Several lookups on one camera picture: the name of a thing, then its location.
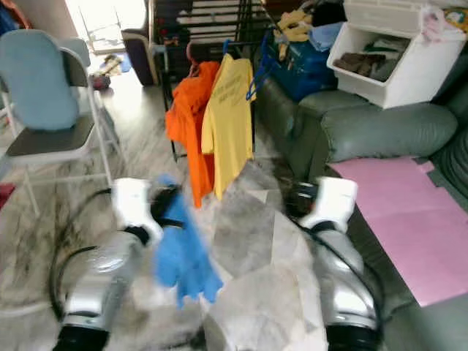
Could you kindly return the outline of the blue floor mat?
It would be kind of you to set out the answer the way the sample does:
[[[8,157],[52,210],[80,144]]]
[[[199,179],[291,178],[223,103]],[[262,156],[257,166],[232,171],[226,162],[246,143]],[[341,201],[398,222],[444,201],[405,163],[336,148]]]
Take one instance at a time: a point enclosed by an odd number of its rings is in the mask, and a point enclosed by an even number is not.
[[[131,64],[125,53],[111,53],[102,57],[97,73],[106,76],[116,76],[131,70]]]

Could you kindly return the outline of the blue printed bag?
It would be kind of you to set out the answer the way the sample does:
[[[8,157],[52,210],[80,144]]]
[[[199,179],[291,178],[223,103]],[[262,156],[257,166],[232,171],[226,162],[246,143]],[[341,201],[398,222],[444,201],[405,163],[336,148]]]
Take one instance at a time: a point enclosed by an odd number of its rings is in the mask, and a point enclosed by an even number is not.
[[[306,42],[291,42],[280,59],[280,44],[268,44],[272,58],[271,76],[295,102],[318,91],[336,90],[337,77],[328,67],[330,51],[318,51]]]

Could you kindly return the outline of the bright blue garment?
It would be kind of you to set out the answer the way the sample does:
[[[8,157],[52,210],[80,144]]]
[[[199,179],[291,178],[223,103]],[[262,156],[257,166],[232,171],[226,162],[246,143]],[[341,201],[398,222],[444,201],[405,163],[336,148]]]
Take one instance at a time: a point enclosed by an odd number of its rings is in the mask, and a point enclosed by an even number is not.
[[[208,257],[200,228],[191,214],[184,191],[173,177],[163,174],[161,185],[175,187],[177,193],[168,200],[167,210],[154,214],[154,218],[173,221],[162,227],[163,235],[154,254],[154,274],[164,287],[175,288],[177,307],[183,308],[185,300],[203,300],[214,303],[223,287]]]

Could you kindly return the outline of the white open storage box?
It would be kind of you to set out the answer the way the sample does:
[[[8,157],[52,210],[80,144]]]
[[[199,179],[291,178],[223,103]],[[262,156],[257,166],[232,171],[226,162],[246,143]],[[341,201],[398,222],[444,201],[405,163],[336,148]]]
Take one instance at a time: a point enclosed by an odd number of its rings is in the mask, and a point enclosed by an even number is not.
[[[438,93],[466,42],[431,42],[419,36],[419,7],[468,7],[468,0],[344,0],[347,21],[341,27],[328,57],[340,91],[357,94],[383,108],[428,102]],[[336,66],[345,53],[362,53],[378,38],[407,41],[387,80]]]

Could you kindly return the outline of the light blue cloth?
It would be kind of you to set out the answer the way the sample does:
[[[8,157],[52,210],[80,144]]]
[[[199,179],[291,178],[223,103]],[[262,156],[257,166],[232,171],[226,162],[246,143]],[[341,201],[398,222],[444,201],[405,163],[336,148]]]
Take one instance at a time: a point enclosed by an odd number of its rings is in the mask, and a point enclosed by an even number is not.
[[[331,23],[327,26],[311,27],[309,31],[310,44],[317,51],[329,51],[338,37],[343,25],[344,21],[338,21],[338,23]]]

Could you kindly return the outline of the green leather sofa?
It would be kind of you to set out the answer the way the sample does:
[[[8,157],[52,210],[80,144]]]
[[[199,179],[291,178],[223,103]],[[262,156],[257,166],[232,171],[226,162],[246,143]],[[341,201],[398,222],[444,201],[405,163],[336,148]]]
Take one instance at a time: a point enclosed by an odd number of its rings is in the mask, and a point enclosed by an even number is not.
[[[267,79],[255,115],[296,181],[341,178],[333,163],[412,157],[430,162],[430,178],[468,213],[468,73],[451,75],[431,102],[381,108],[346,91],[318,91],[295,102]],[[468,294],[421,306],[355,207],[347,236],[370,267],[383,337],[377,351],[468,351]]]

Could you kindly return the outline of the pink clothes hanger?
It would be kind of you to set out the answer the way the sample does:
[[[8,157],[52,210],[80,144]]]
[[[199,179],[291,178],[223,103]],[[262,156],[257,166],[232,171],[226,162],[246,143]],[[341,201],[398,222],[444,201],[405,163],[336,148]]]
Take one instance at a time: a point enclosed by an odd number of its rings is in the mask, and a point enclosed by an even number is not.
[[[188,78],[197,77],[198,72],[200,72],[200,63],[192,53],[193,44],[192,41],[189,41],[185,46],[185,57],[190,63]]]

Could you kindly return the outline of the yellow t-shirt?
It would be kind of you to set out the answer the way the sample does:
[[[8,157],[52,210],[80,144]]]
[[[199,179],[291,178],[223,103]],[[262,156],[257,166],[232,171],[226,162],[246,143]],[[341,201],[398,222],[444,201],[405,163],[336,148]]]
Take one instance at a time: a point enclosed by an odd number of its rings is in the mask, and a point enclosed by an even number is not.
[[[251,100],[253,66],[225,54],[202,121],[201,150],[214,158],[214,194],[221,200],[253,157]]]

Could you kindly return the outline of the red cloth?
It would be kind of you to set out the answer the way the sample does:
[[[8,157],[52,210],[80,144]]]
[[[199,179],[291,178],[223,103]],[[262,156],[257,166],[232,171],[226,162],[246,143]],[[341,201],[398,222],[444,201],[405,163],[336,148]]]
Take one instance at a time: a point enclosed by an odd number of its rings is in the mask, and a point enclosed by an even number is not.
[[[16,184],[3,183],[0,185],[0,207],[3,208],[16,190]]]

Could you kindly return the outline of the yellow cloth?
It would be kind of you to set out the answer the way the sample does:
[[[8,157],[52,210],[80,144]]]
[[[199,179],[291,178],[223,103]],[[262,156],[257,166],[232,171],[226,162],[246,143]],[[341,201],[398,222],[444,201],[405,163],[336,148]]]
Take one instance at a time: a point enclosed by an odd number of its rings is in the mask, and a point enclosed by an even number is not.
[[[281,14],[274,31],[278,42],[306,42],[310,38],[313,16],[303,10],[287,11]]]

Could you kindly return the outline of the pink mat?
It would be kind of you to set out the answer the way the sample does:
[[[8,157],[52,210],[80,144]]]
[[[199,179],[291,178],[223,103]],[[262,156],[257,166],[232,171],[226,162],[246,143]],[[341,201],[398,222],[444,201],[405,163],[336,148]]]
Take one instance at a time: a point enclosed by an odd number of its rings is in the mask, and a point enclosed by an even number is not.
[[[421,306],[468,294],[468,213],[412,157],[331,165],[358,185],[357,205]]]

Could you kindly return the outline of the orange t-shirt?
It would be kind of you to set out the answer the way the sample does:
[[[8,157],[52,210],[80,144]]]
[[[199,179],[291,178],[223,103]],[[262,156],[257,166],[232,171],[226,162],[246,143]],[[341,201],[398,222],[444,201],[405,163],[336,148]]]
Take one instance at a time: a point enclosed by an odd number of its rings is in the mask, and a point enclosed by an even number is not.
[[[173,104],[166,113],[167,136],[183,146],[188,158],[194,207],[214,189],[214,155],[201,150],[202,123],[220,70],[217,61],[202,61],[197,74],[184,78],[173,91]]]

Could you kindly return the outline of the pink white cloth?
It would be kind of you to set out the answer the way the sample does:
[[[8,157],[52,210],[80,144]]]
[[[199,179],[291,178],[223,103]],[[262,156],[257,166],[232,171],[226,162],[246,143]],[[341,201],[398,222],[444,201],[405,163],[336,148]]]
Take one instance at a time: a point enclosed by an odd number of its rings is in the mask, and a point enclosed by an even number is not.
[[[445,14],[440,7],[434,4],[422,4],[419,7],[419,36],[431,42],[445,40],[462,40],[466,37],[464,31],[452,26],[445,19]]]

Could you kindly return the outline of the black drying rack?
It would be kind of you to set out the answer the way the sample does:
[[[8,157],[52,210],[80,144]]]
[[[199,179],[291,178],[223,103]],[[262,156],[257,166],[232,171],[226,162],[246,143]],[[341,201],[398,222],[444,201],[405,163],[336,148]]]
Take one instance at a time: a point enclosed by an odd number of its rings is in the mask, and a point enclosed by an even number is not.
[[[274,30],[284,8],[275,0],[150,0],[149,36],[165,108],[173,90],[189,74],[185,46],[192,41],[198,61],[220,61],[223,42],[228,54],[255,60],[268,30]]]

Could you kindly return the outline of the grey folding chair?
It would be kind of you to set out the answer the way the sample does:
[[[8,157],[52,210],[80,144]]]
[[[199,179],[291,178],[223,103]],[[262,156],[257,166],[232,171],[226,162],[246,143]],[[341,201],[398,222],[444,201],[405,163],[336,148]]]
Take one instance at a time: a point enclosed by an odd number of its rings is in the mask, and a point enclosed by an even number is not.
[[[117,155],[123,154],[121,153],[119,138],[117,138],[113,123],[108,120],[108,113],[102,104],[100,94],[94,90],[94,84],[89,74],[90,54],[86,50],[78,50],[83,41],[74,37],[61,42],[56,41],[56,43],[74,51],[79,56],[81,66],[85,67],[87,76],[86,86],[73,88],[73,93],[79,102],[80,108],[79,119],[73,127],[58,131],[39,131],[24,127],[13,113],[9,94],[7,94],[6,87],[4,87],[1,79],[4,108],[9,114],[11,127],[15,130],[15,137],[6,151],[7,160],[13,166],[24,167],[21,188],[26,191],[32,211],[36,215],[40,213],[40,208],[34,185],[90,181],[94,180],[94,178],[103,178],[107,185],[111,185],[114,176],[113,168],[110,166],[110,160],[108,160],[108,150],[113,149]],[[102,161],[100,173],[44,178],[36,181],[33,181],[30,177],[31,167],[70,162],[91,155],[91,143],[97,143],[98,145]]]

